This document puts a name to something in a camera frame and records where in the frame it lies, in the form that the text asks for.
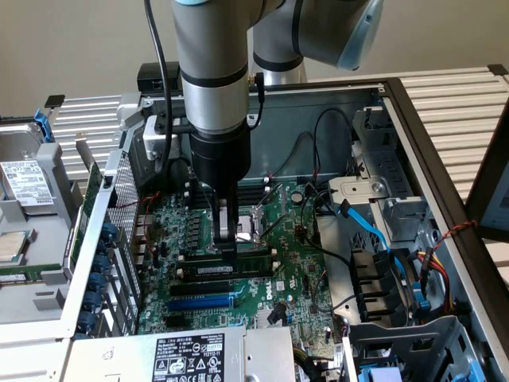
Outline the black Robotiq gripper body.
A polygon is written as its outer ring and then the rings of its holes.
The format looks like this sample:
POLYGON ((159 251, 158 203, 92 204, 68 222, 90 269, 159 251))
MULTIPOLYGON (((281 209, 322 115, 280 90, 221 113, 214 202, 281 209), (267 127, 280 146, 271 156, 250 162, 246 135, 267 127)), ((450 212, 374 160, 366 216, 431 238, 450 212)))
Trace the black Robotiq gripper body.
POLYGON ((192 164, 198 179, 218 195, 230 195, 251 167, 251 133, 235 129, 226 134, 189 136, 192 164))

